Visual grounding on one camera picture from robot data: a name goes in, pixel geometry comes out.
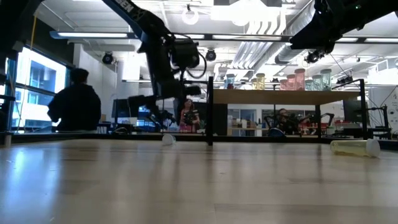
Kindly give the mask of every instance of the shelf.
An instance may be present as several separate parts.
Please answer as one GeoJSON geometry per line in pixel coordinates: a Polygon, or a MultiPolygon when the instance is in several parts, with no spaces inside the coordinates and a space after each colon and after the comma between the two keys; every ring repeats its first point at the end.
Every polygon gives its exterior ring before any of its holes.
{"type": "Polygon", "coordinates": [[[214,90],[214,103],[257,105],[324,105],[355,99],[358,91],[214,90]]]}

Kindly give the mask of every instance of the fluorescent light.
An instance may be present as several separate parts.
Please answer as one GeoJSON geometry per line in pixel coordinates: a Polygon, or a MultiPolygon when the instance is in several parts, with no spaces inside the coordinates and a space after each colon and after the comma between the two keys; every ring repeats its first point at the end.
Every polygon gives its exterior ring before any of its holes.
{"type": "Polygon", "coordinates": [[[337,40],[336,42],[356,42],[358,38],[351,38],[351,37],[343,37],[337,40]]]}
{"type": "MultiPolygon", "coordinates": [[[[205,36],[203,34],[185,34],[185,35],[191,37],[192,39],[204,39],[205,38],[205,36]]],[[[184,35],[180,35],[180,34],[175,34],[175,37],[177,39],[186,39],[187,38],[184,35]]]]}
{"type": "Polygon", "coordinates": [[[280,41],[282,37],[261,36],[261,35],[213,35],[214,39],[222,40],[264,40],[264,41],[280,41]]]}
{"type": "Polygon", "coordinates": [[[124,82],[133,82],[133,83],[150,83],[150,80],[123,80],[124,82]]]}
{"type": "Polygon", "coordinates": [[[60,37],[80,37],[80,38],[127,38],[126,33],[84,33],[84,32],[59,32],[60,37]]]}
{"type": "Polygon", "coordinates": [[[398,43],[398,38],[367,38],[365,42],[398,43]]]}
{"type": "MultiPolygon", "coordinates": [[[[73,0],[73,1],[86,1],[86,2],[100,2],[102,0],[73,0]]],[[[169,1],[163,1],[163,0],[138,0],[138,1],[134,1],[134,3],[154,3],[154,4],[158,4],[158,3],[164,3],[164,4],[200,4],[200,1],[180,1],[180,0],[169,0],[169,1]]]]}

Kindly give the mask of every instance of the black metal frame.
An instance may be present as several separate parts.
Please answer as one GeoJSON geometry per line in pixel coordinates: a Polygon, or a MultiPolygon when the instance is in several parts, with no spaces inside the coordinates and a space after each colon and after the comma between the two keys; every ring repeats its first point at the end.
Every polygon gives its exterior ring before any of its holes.
{"type": "MultiPolygon", "coordinates": [[[[366,121],[366,100],[365,100],[365,89],[364,80],[355,80],[352,82],[345,83],[343,85],[334,87],[339,88],[353,82],[360,82],[360,96],[362,104],[362,117],[363,117],[363,134],[364,139],[368,138],[367,132],[367,121],[366,121]]],[[[317,118],[317,138],[270,138],[270,137],[232,137],[232,136],[213,136],[213,94],[214,94],[214,78],[209,77],[208,88],[207,88],[207,123],[206,123],[206,135],[205,136],[190,136],[190,135],[176,135],[178,141],[206,141],[209,146],[212,146],[214,142],[282,142],[282,143],[314,143],[314,144],[329,144],[332,140],[337,138],[322,138],[321,136],[321,112],[320,105],[315,105],[315,116],[317,118]]],[[[61,141],[67,139],[124,139],[124,140],[151,140],[160,141],[162,139],[161,134],[16,134],[12,137],[13,143],[22,142],[40,142],[40,141],[61,141]]]]}
{"type": "Polygon", "coordinates": [[[356,83],[356,82],[359,82],[359,96],[361,97],[362,135],[363,135],[363,139],[367,140],[368,139],[368,121],[366,119],[367,118],[366,113],[368,111],[366,109],[365,80],[363,80],[361,78],[361,79],[353,80],[350,82],[346,82],[339,86],[333,87],[332,90],[335,90],[337,88],[343,87],[343,86],[351,84],[351,83],[356,83]]]}
{"type": "MultiPolygon", "coordinates": [[[[317,120],[317,138],[270,138],[270,137],[232,137],[232,136],[213,136],[213,77],[209,78],[208,85],[208,114],[207,114],[207,129],[206,129],[206,141],[209,146],[213,145],[214,141],[227,141],[227,142],[307,142],[307,143],[323,143],[325,142],[325,138],[322,138],[322,127],[321,127],[321,109],[320,105],[315,105],[315,117],[317,120]]],[[[354,80],[352,82],[348,82],[342,84],[340,86],[336,86],[332,89],[336,89],[350,83],[359,82],[359,95],[361,97],[361,115],[362,115],[362,124],[363,124],[363,139],[368,139],[368,122],[366,120],[366,99],[365,99],[365,82],[363,79],[354,80]]],[[[274,116],[276,114],[276,107],[274,105],[274,116]]]]}

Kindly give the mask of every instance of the person sitting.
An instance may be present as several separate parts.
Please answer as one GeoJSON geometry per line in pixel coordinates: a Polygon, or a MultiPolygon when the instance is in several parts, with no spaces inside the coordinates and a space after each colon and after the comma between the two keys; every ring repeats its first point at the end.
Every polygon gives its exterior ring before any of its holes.
{"type": "Polygon", "coordinates": [[[87,85],[88,71],[76,68],[70,72],[72,85],[54,96],[47,113],[60,132],[96,131],[101,119],[101,100],[87,85]]]}

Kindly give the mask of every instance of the glass jar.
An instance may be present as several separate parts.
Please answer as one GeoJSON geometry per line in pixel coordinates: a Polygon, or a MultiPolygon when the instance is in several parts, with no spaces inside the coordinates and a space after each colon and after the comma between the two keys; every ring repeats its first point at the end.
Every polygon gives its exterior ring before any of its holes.
{"type": "Polygon", "coordinates": [[[253,90],[258,90],[257,78],[252,78],[251,79],[251,85],[253,87],[253,90]]]}
{"type": "Polygon", "coordinates": [[[323,90],[331,90],[331,69],[321,70],[323,90]]]}
{"type": "Polygon", "coordinates": [[[257,77],[257,89],[258,90],[265,90],[266,89],[266,74],[258,73],[257,77]]]}
{"type": "Polygon", "coordinates": [[[287,76],[286,90],[296,90],[296,75],[287,76]]]}
{"type": "Polygon", "coordinates": [[[294,73],[296,74],[296,90],[305,90],[305,69],[296,69],[294,73]]]}
{"type": "Polygon", "coordinates": [[[286,85],[287,85],[287,80],[281,80],[280,82],[280,90],[287,90],[286,85]]]}
{"type": "Polygon", "coordinates": [[[305,80],[305,90],[313,90],[313,80],[305,80]]]}
{"type": "Polygon", "coordinates": [[[234,74],[227,74],[226,75],[226,85],[227,85],[226,88],[233,90],[234,84],[235,84],[235,75],[234,74]]]}
{"type": "Polygon", "coordinates": [[[315,91],[322,91],[323,90],[322,75],[314,75],[312,77],[312,80],[313,80],[313,89],[315,91]]]}

